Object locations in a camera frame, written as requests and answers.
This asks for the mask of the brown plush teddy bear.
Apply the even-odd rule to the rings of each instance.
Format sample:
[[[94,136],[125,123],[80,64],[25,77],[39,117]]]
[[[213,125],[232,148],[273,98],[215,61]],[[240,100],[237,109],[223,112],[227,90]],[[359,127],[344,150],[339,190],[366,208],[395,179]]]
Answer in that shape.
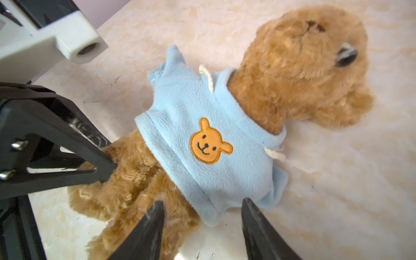
[[[325,128],[352,126],[374,103],[366,85],[367,45],[366,29],[354,14],[328,5],[294,10],[258,28],[226,86],[244,113],[273,135],[286,131],[290,120],[311,120]],[[160,258],[173,260],[206,224],[137,126],[104,153],[117,165],[110,179],[68,189],[74,211],[108,223],[89,242],[89,259],[108,259],[161,200],[165,224]]]

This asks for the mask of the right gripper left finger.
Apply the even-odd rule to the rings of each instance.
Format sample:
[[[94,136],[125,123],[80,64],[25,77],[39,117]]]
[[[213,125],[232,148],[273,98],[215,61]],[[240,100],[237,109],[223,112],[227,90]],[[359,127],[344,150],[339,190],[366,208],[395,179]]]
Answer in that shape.
[[[165,207],[156,201],[109,260],[158,260],[165,222]]]

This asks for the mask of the light blue fleece hoodie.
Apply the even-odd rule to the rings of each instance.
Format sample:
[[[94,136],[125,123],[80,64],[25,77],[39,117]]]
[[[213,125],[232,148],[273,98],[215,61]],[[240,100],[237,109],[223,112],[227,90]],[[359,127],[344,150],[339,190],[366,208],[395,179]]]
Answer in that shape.
[[[195,73],[178,47],[148,74],[154,90],[149,110],[135,118],[141,136],[169,178],[209,226],[250,198],[275,207],[288,175],[275,165],[287,132],[268,133],[228,91],[233,69]]]

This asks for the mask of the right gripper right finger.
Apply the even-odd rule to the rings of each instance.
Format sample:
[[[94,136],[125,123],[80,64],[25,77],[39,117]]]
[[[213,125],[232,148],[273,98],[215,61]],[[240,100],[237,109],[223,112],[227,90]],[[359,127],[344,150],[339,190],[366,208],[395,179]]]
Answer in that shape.
[[[242,230],[250,260],[301,260],[250,199],[242,203]]]

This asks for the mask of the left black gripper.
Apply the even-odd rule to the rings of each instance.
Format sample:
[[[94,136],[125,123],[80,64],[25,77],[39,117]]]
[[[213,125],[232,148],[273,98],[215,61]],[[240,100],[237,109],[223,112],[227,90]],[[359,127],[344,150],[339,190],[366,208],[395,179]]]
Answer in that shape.
[[[29,173],[45,155],[39,135],[39,108],[47,108],[47,90],[1,83],[1,259],[45,260],[29,193],[108,180],[117,165],[89,143],[72,148],[95,170]]]

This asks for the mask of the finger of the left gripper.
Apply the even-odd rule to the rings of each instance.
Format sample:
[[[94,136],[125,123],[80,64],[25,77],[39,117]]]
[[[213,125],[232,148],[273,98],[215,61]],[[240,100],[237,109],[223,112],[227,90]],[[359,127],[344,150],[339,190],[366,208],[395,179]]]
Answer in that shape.
[[[42,86],[1,83],[1,100],[26,101],[28,114],[40,126],[35,133],[79,156],[100,153],[111,142],[94,126],[83,112],[69,99]]]

